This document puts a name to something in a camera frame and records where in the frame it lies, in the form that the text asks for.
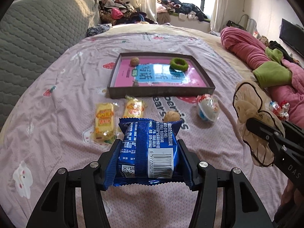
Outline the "dark shallow box tray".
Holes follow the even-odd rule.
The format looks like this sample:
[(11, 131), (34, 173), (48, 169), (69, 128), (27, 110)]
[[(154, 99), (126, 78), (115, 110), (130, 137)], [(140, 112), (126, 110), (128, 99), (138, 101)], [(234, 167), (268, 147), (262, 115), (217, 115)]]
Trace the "dark shallow box tray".
[[(131, 59), (133, 57), (140, 58), (171, 58), (170, 66), (175, 70), (186, 72), (188, 70), (187, 60), (190, 60), (194, 65), (200, 76), (206, 81), (207, 86), (205, 88), (200, 87), (181, 87), (181, 86), (131, 86), (131, 87), (113, 87), (111, 86), (114, 69), (121, 58)], [(110, 80), (108, 83), (108, 92), (112, 99), (124, 98), (126, 95), (133, 97), (152, 97), (152, 96), (198, 96), (203, 94), (213, 94), (215, 86), (199, 64), (199, 62), (193, 57), (181, 54), (170, 53), (156, 53), (156, 52), (126, 52), (120, 53), (115, 65), (113, 67)]]

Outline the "large walnut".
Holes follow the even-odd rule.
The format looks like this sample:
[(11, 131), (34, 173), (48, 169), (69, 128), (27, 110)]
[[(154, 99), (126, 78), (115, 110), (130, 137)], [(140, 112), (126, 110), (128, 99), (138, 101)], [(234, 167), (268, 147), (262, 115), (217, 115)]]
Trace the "large walnut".
[(179, 121), (180, 114), (177, 111), (168, 111), (168, 112), (166, 112), (163, 120), (166, 123), (171, 122), (171, 121)]

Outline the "white curtain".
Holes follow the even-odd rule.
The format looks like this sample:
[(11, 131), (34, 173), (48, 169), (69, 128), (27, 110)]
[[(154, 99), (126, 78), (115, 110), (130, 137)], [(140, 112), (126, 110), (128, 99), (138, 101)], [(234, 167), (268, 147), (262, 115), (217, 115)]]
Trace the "white curtain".
[(210, 21), (210, 28), (212, 31), (219, 32), (221, 30), (227, 7), (228, 0), (214, 0)]

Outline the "white blue ball snack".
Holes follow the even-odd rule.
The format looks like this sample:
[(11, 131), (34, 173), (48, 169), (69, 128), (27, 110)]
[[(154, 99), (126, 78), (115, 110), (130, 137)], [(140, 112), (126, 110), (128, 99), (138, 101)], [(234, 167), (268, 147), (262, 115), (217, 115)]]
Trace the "white blue ball snack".
[(204, 94), (197, 97), (197, 114), (198, 116), (208, 122), (216, 122), (219, 116), (219, 103), (213, 95)]

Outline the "yellow rice cracker pack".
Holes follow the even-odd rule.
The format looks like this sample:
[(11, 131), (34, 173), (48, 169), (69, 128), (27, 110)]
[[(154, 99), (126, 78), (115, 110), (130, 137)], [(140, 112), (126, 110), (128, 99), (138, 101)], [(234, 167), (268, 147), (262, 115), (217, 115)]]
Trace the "yellow rice cracker pack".
[(123, 118), (143, 118), (146, 109), (146, 103), (132, 96), (125, 96), (126, 104)]
[(116, 103), (100, 103), (96, 106), (94, 117), (94, 141), (111, 144), (116, 139), (115, 111)]

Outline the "small walnut in tray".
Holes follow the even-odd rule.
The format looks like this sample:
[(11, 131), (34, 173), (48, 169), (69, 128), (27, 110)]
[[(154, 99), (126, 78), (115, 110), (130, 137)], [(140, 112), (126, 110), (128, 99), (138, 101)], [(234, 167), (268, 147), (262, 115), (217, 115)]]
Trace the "small walnut in tray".
[(140, 64), (140, 60), (138, 57), (133, 57), (130, 59), (130, 65), (136, 67)]

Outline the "black television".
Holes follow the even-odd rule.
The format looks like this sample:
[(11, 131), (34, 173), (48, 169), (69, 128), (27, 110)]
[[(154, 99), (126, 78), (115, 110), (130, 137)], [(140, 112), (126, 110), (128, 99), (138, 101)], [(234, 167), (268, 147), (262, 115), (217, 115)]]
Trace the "black television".
[(303, 28), (282, 19), (279, 38), (285, 44), (292, 47), (299, 55), (304, 55), (304, 33)]

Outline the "clothes pile on windowsill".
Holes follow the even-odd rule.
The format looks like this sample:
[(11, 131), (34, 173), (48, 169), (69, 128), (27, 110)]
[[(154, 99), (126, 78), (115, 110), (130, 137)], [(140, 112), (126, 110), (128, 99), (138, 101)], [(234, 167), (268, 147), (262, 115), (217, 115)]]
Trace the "clothes pile on windowsill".
[(198, 20), (200, 22), (210, 22), (210, 19), (196, 5), (191, 3), (182, 3), (180, 0), (157, 0), (159, 7), (157, 13), (175, 14), (186, 16), (188, 19)]

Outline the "pink and green quilt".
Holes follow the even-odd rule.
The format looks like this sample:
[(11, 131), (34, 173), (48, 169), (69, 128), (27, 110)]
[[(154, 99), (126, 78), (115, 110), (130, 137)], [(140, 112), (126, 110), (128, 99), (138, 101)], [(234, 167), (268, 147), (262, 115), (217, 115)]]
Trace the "pink and green quilt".
[(303, 68), (284, 58), (278, 49), (270, 49), (250, 33), (226, 27), (221, 43), (253, 71), (262, 89), (272, 100), (290, 104), (289, 121), (303, 128)]

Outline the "beige mesh pouch black trim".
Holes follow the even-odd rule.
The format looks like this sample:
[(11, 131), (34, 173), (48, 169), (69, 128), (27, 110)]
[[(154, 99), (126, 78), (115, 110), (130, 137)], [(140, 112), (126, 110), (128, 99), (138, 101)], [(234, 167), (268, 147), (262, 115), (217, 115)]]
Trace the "beige mesh pouch black trim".
[(237, 84), (233, 107), (237, 113), (237, 125), (242, 140), (250, 148), (253, 163), (259, 167), (273, 166), (276, 146), (270, 146), (277, 132), (285, 137), (282, 122), (269, 108), (271, 99), (253, 81)]

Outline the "grey quilted headboard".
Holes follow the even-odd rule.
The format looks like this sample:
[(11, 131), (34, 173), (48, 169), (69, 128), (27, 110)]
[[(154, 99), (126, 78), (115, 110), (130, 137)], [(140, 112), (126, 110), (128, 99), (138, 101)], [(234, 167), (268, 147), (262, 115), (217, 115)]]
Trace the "grey quilted headboard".
[(1, 125), (29, 86), (99, 23), (97, 0), (22, 0), (1, 19)]

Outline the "blue snack packet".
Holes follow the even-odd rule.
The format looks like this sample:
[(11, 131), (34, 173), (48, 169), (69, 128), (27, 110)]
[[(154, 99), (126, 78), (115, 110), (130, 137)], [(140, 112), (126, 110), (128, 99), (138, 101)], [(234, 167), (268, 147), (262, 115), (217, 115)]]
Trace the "blue snack packet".
[(191, 168), (177, 141), (182, 122), (121, 118), (124, 134), (104, 170), (103, 188), (183, 182), (193, 187)]

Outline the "small wrapped candy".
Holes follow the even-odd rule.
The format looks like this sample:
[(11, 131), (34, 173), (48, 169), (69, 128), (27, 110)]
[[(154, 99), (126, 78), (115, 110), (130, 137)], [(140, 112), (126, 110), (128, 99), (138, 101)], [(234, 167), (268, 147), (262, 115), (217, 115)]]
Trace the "small wrapped candy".
[(273, 112), (280, 120), (289, 120), (289, 109), (290, 104), (286, 101), (278, 104), (276, 101), (269, 103), (269, 109)]

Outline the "clothes pile left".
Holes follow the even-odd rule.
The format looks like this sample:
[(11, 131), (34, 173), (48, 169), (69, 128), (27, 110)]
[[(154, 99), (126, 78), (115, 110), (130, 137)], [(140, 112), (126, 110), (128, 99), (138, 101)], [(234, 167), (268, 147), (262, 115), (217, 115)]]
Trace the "clothes pile left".
[(99, 35), (121, 24), (156, 24), (145, 12), (123, 0), (94, 0), (98, 3), (100, 23), (87, 29), (86, 37)]

